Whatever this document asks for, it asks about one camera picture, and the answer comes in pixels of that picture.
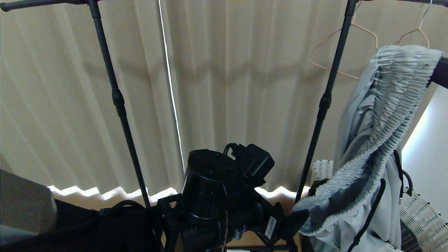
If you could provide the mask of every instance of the laundry basket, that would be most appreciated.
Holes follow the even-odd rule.
[[[333,161],[318,160],[311,168],[311,183],[316,180],[330,179]],[[400,205],[401,249],[405,252],[447,252],[448,223],[442,215],[420,194],[413,191],[412,181],[405,187]],[[337,251],[329,248],[317,239],[310,239],[319,251]],[[384,245],[380,252],[398,252],[390,244]]]

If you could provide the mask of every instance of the curtain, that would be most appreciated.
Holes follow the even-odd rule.
[[[265,189],[296,190],[328,78],[309,63],[310,52],[340,28],[345,4],[162,1],[160,12],[156,1],[100,1],[149,194],[181,191],[188,153],[222,151],[229,142],[271,153],[276,165]],[[393,44],[419,25],[426,7],[369,1],[356,23],[374,31],[379,46]],[[448,49],[447,11],[432,6],[425,16],[431,48]],[[137,190],[89,8],[58,4],[0,18],[2,169],[59,189]],[[314,61],[330,66],[337,38]],[[424,40],[413,33],[401,44],[410,43]],[[341,71],[359,76],[374,52],[370,35],[352,27]],[[314,159],[332,159],[355,83],[337,76]]]

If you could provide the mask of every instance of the white wall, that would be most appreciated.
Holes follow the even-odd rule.
[[[448,219],[447,89],[437,87],[402,155],[415,190]]]

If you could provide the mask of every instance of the fabric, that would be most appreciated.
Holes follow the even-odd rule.
[[[310,217],[299,230],[347,251],[366,221],[381,178],[386,189],[369,228],[353,251],[400,248],[401,180],[393,151],[403,139],[443,53],[421,46],[385,46],[369,60],[342,114],[335,174],[293,212]]]

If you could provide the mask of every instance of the wicker basket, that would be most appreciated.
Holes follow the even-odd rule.
[[[318,160],[313,164],[311,182],[330,179],[333,161]],[[447,252],[448,223],[442,215],[423,197],[413,193],[412,183],[405,187],[400,205],[401,249],[405,252]],[[381,252],[399,252],[390,244],[384,245]]]

